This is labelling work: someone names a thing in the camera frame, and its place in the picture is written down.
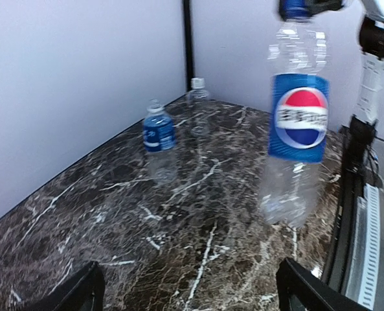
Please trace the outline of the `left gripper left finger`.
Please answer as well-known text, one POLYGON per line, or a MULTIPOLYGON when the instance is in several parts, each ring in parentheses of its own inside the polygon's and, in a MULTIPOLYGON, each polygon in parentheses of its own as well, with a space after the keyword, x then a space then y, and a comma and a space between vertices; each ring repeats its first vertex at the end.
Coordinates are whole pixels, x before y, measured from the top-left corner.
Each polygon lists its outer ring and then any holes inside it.
POLYGON ((105 278, 98 262, 91 261, 52 293, 21 310, 103 310, 105 278))

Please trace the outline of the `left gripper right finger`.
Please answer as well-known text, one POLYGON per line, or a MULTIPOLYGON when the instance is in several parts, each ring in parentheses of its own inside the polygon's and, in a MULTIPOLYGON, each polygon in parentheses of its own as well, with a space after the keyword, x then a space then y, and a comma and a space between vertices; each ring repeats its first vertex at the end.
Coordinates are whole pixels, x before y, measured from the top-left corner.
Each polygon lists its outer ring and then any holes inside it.
POLYGON ((292 258, 285 258, 276 273, 280 310, 366 310, 316 278, 292 258))

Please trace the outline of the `Pocari Sweat bottle blue label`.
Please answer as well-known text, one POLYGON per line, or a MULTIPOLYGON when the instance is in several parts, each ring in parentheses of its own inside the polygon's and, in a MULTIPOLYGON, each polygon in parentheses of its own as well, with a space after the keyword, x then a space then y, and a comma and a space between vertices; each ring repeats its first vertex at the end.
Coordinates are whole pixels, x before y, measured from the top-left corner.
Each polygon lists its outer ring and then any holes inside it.
POLYGON ((151 100, 143 121, 143 144, 148 170, 157 184, 173 181, 177 174, 176 135, 174 121, 158 100, 151 100))

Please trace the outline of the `Pepsi bottle blue label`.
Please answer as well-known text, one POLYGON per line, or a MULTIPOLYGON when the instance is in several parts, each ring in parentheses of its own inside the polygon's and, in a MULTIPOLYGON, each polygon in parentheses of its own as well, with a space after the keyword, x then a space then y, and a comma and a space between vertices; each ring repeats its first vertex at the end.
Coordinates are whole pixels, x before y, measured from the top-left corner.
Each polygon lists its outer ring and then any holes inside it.
POLYGON ((327 37, 310 17, 284 21, 269 46, 272 68, 267 158, 260 210, 269 224, 302 227, 319 197, 326 148, 329 81, 327 37))

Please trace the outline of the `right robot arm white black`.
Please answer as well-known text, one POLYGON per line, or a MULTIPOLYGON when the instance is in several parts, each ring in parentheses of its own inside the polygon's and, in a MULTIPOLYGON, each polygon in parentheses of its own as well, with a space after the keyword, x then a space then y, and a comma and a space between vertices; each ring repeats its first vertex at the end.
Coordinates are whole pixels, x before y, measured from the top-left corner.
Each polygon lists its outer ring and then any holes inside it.
POLYGON ((363 1, 365 15, 359 29, 363 72, 359 96, 350 120, 350 140, 344 151, 344 166, 350 170, 363 164, 372 146, 378 121, 378 94, 384 73, 384 1, 363 1))

